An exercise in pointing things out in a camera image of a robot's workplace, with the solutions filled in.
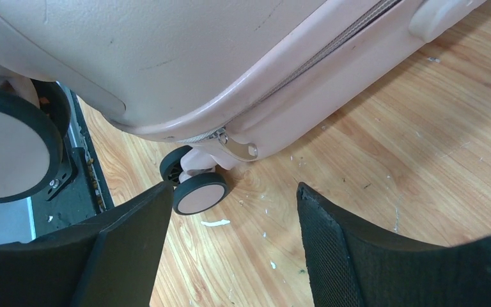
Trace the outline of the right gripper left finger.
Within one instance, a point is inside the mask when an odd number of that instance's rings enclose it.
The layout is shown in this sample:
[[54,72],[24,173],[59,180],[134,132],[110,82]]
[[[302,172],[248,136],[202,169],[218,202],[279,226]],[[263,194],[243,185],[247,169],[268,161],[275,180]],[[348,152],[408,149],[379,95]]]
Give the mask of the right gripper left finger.
[[149,306],[174,189],[159,183],[28,243],[0,245],[0,306]]

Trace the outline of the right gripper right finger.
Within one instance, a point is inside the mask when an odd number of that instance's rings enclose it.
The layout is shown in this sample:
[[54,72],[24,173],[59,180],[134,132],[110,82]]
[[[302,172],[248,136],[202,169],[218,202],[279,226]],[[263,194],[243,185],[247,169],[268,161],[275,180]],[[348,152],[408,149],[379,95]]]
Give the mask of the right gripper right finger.
[[315,306],[491,306],[491,235],[444,247],[381,228],[301,182]]

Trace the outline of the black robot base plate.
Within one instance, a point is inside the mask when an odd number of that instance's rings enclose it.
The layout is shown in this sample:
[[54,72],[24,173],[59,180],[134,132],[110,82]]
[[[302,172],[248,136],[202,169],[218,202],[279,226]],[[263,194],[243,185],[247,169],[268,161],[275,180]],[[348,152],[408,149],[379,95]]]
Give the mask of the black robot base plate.
[[57,82],[37,81],[35,88],[63,136],[63,158],[46,189],[31,197],[33,238],[114,208],[77,95]]

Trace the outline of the pink suitcase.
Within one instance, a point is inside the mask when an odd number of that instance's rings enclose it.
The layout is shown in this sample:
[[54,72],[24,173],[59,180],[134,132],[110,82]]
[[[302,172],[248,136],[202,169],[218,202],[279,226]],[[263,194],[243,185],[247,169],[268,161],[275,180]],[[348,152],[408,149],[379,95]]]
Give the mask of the pink suitcase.
[[0,203],[50,189],[65,88],[178,148],[174,210],[228,194],[216,167],[278,153],[480,1],[0,1]]

